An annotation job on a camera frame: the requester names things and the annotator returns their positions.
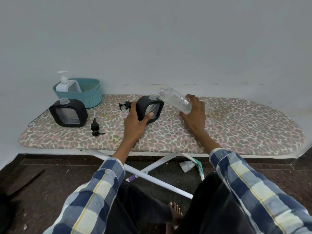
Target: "person's right hand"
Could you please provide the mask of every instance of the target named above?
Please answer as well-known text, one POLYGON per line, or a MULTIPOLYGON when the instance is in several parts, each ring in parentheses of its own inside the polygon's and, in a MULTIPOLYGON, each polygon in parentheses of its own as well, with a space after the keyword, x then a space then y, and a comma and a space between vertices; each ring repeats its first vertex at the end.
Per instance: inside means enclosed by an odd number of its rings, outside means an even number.
POLYGON ((180 112, 180 116, 183 118, 189 131, 195 137, 199 137, 205 133, 205 103, 199 101, 195 95, 188 94, 186 95, 186 98, 192 103, 192 110, 189 114, 180 112))

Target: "textured clear panel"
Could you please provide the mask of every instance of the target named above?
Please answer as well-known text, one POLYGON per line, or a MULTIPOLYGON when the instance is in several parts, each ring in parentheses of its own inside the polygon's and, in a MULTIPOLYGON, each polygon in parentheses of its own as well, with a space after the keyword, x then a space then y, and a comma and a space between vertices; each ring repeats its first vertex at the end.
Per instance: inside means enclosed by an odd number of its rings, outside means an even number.
POLYGON ((160 104, 151 104, 150 106, 147 107, 146 111, 145 111, 145 115, 149 114, 150 112, 154 113, 154 116, 152 117, 152 119, 154 119, 156 117, 156 114, 158 112, 160 104))
POLYGON ((64 124, 80 124, 76 111, 71 108, 57 108, 55 112, 64 124))

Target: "floor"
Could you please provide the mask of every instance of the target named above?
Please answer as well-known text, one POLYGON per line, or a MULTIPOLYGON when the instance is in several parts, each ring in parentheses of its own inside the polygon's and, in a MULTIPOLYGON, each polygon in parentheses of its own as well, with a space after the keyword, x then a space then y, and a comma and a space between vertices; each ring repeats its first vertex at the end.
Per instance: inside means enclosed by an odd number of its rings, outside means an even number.
MULTIPOLYGON (((42 233, 58 217, 69 194, 86 183, 102 161, 91 156, 56 157, 19 155, 0 171, 0 187, 8 193, 18 189, 36 173, 44 169, 37 179, 24 188, 13 200, 18 205, 16 218, 8 233, 42 233)), ((127 161, 142 169, 151 161, 127 161)), ((249 159, 257 171, 276 183, 312 213, 312 149, 297 160, 249 159)), ((213 171, 209 162, 203 162, 205 174, 213 171)), ((163 164, 150 175, 171 185, 193 193, 200 183, 196 168, 184 173, 177 161, 163 164)), ((133 181, 140 189, 164 203, 175 201, 185 213, 190 200, 176 193, 138 178, 133 181)), ((165 225, 140 227, 140 233, 164 233, 165 225)))

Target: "ironing board cover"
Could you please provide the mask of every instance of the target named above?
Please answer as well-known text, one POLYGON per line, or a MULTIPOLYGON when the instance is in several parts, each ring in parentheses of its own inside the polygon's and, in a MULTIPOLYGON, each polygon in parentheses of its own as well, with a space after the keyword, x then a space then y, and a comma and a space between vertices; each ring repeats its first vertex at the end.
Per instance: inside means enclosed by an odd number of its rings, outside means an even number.
MULTIPOLYGON (((64 128, 49 110, 21 134, 18 142, 40 149, 116 150, 123 139, 123 118, 118 103, 135 101, 141 95, 104 95, 81 128, 64 128), (92 136, 93 113, 105 135, 92 136)), ((286 155, 305 141, 302 129, 272 107, 237 98, 200 98, 206 105, 206 131, 225 149, 242 155, 286 155)), ((149 124, 132 151, 163 153, 206 153, 185 128, 179 111, 165 104, 158 120, 149 124)))

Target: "hand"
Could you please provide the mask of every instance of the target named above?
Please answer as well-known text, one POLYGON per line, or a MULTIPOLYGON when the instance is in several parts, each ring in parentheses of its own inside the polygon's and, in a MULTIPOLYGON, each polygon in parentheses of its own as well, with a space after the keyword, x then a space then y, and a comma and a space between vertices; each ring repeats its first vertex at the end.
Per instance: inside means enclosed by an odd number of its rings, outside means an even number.
POLYGON ((124 118, 124 139, 123 142, 129 142, 134 145, 138 139, 142 136, 146 123, 152 118, 154 113, 149 113, 142 121, 138 120, 138 114, 136 112, 136 103, 131 103, 131 110, 126 118, 124 118))
POLYGON ((200 137, 205 133, 206 113, 205 103, 199 101, 195 95, 188 94, 186 98, 192 103, 192 110, 189 114, 180 112, 187 128, 195 137, 200 137))

